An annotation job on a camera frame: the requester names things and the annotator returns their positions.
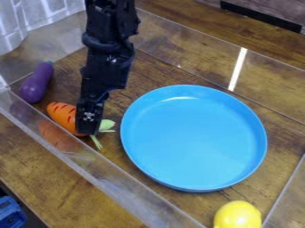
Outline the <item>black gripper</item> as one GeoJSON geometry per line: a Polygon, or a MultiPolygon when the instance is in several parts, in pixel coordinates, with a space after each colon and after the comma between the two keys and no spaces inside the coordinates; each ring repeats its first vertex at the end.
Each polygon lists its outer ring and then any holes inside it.
{"type": "Polygon", "coordinates": [[[74,126],[78,134],[96,134],[102,120],[106,94],[124,89],[134,57],[133,50],[102,53],[88,49],[81,67],[81,92],[76,104],[74,126]]]}

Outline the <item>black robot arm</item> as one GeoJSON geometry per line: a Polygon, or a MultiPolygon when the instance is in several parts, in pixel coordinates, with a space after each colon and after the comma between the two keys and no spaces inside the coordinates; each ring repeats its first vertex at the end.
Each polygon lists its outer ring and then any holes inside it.
{"type": "Polygon", "coordinates": [[[134,0],[84,0],[86,24],[81,42],[86,61],[81,67],[81,91],[74,125],[78,134],[96,134],[102,119],[102,103],[112,90],[124,89],[134,58],[133,44],[140,20],[134,0]]]}

